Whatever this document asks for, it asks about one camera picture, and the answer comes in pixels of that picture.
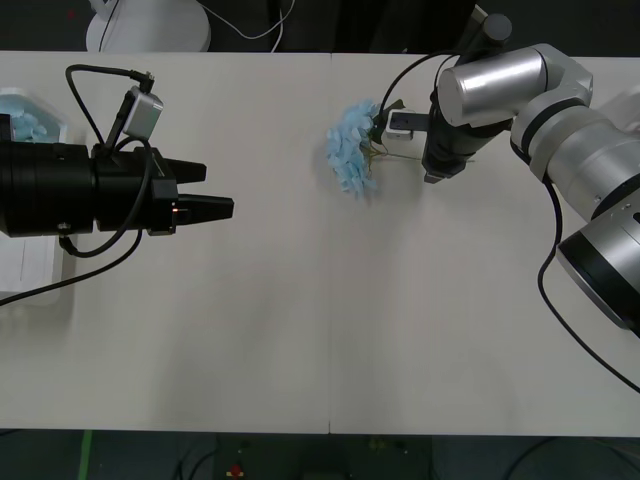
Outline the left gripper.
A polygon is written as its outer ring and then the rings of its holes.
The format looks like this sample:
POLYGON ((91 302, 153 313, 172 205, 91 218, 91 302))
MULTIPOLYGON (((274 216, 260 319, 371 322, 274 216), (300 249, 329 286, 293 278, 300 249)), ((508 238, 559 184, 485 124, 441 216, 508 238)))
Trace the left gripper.
POLYGON ((207 166, 202 163, 167 158, 153 147, 151 176, 144 191, 147 152, 142 146, 131 151, 106 155, 102 146, 92 148, 94 173, 94 219, 102 232, 118 230, 130 214, 138 197, 138 213, 130 230, 142 229, 151 235, 171 235, 177 226, 188 226, 230 219, 234 200, 228 197, 180 194, 177 185, 206 180, 207 166))

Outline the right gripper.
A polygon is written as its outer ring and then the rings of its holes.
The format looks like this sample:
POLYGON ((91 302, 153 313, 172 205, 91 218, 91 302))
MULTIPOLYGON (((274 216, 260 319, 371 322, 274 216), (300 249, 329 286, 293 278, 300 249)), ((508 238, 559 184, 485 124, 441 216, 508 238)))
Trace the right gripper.
POLYGON ((422 160, 422 166, 425 170, 424 182, 436 184, 442 180, 450 179, 461 173, 466 168, 466 163, 465 159, 442 161, 434 156, 426 156, 422 160))

